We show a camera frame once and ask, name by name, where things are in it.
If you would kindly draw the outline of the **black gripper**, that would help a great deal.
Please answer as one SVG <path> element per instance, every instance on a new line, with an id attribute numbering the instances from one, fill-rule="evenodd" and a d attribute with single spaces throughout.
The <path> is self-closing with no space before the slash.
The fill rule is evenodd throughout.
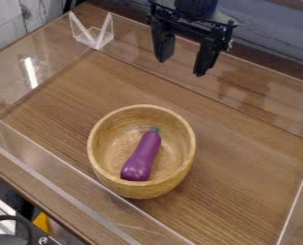
<path id="1" fill-rule="evenodd" d="M 211 28 L 224 32 L 224 42 L 229 43 L 236 21 L 217 11 L 219 0 L 148 0 L 151 13 L 180 23 L 189 31 L 211 33 Z M 169 24 L 152 17 L 151 33 L 155 57 L 165 62 L 175 48 L 175 34 Z M 219 56 L 219 47 L 212 37 L 204 37 L 199 44 L 193 74 L 201 77 L 213 67 Z"/>

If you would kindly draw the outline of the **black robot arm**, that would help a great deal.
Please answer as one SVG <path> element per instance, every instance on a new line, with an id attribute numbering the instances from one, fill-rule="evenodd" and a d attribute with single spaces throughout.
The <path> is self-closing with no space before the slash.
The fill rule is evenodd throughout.
<path id="1" fill-rule="evenodd" d="M 193 74 L 201 77 L 213 67 L 220 52 L 232 46 L 233 18 L 217 11 L 219 0 L 148 0 L 153 54 L 160 62 L 173 55 L 175 37 L 199 43 Z"/>

